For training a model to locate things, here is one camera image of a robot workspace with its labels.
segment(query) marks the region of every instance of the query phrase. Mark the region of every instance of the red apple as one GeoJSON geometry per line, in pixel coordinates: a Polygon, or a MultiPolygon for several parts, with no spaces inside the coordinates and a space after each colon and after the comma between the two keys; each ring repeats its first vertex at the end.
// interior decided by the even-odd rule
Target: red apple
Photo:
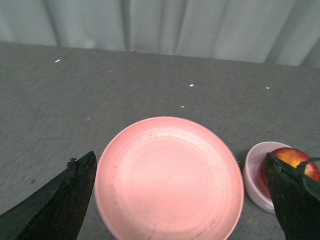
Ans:
{"type": "MultiPolygon", "coordinates": [[[[273,150],[271,154],[275,155],[276,157],[278,157],[279,159],[281,159],[282,161],[286,162],[287,164],[291,165],[294,168],[297,168],[297,166],[301,162],[304,162],[310,159],[310,157],[307,154],[305,154],[303,151],[300,151],[296,148],[291,148],[291,147],[277,148],[273,150]]],[[[264,161],[262,161],[259,167],[259,177],[262,179],[263,186],[260,185],[259,188],[262,191],[262,193],[264,193],[267,197],[270,197],[269,190],[266,191],[266,189],[268,189],[268,184],[262,168],[263,164],[264,164],[264,161]]],[[[320,173],[317,168],[317,165],[314,162],[309,163],[305,167],[304,173],[310,178],[320,183],[320,173]]]]}

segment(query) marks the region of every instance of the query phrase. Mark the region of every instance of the white curtain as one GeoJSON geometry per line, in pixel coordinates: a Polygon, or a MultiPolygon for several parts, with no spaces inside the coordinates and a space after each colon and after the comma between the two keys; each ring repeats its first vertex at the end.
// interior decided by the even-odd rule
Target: white curtain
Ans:
{"type": "Polygon", "coordinates": [[[0,41],[320,68],[320,0],[0,0],[0,41]]]}

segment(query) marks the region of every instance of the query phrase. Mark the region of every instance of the pink plate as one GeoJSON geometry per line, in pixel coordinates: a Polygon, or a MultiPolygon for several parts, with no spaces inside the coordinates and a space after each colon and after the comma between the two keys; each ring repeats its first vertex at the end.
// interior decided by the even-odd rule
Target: pink plate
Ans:
{"type": "Polygon", "coordinates": [[[165,116],[136,122],[109,143],[94,192],[118,240],[225,240],[244,202],[226,144],[195,122],[165,116]]]}

